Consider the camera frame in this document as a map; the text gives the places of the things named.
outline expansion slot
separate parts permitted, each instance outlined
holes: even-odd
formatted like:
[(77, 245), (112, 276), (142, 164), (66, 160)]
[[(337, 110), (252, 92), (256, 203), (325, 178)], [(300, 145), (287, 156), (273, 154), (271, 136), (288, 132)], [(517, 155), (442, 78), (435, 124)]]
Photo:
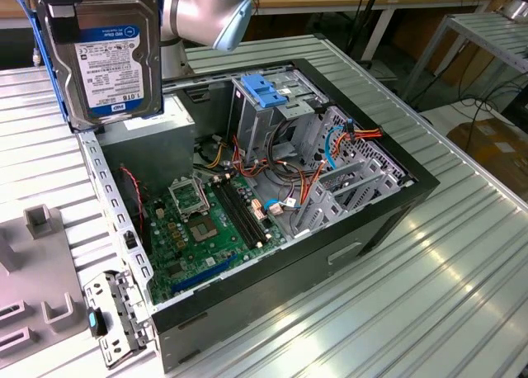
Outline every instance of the expansion slot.
[(250, 249), (262, 247), (268, 240), (266, 234), (233, 186), (228, 182), (216, 182), (211, 187), (246, 246)]
[(216, 264), (214, 267), (209, 268), (203, 272), (200, 272), (198, 275), (194, 275), (193, 277), (190, 277), (189, 279), (185, 279), (184, 281), (181, 281), (180, 283), (177, 283), (175, 285), (171, 286), (171, 290), (173, 294), (176, 294), (179, 291), (183, 291), (185, 289), (188, 289), (189, 287), (193, 287), (194, 285), (197, 285), (201, 281), (204, 281), (206, 279), (209, 279), (213, 277), (214, 275), (221, 273), (229, 268), (229, 264), (237, 258), (237, 255), (233, 255), (224, 262), (221, 262), (220, 264)]

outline hard drive label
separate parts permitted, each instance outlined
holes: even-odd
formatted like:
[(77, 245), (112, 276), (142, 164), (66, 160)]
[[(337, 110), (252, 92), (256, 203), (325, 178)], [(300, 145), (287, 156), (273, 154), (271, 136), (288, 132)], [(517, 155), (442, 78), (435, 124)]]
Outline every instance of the hard drive label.
[(96, 116), (135, 109), (144, 98), (143, 69), (134, 60), (139, 48), (137, 26), (81, 30), (75, 44), (88, 106)]

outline ribbed metal surface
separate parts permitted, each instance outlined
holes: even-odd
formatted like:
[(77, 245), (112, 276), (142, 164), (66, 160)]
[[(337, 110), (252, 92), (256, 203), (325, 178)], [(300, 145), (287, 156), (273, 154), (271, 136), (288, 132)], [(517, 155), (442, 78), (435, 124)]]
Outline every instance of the ribbed metal surface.
[[(231, 55), (189, 51), (198, 72), (294, 57), (309, 59), (441, 185), (372, 254), (171, 376), (514, 376), (528, 361), (526, 204), (478, 174), (326, 41), (259, 41)], [(58, 206), (86, 283), (118, 262), (76, 140), (43, 78), (35, 70), (0, 73), (0, 220), (23, 206)], [(162, 375), (152, 348), (109, 373), (86, 332), (2, 376), (80, 371)]]
[(448, 26), (482, 46), (514, 69), (528, 71), (528, 24), (515, 23), (500, 13), (449, 15)]

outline gray fixture base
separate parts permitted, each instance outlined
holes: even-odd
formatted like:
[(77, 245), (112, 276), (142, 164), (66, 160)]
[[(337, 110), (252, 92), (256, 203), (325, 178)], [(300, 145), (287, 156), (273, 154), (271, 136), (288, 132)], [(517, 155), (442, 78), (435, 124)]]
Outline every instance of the gray fixture base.
[(87, 327), (60, 211), (0, 223), (0, 369)]

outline blue drive bay bracket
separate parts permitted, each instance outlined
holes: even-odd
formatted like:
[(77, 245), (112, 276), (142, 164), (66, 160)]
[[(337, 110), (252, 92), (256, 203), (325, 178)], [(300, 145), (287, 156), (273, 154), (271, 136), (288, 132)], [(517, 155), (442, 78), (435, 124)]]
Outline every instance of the blue drive bay bracket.
[(288, 99), (277, 93), (271, 83), (260, 74), (242, 76), (242, 84), (262, 108), (280, 106), (288, 102)]

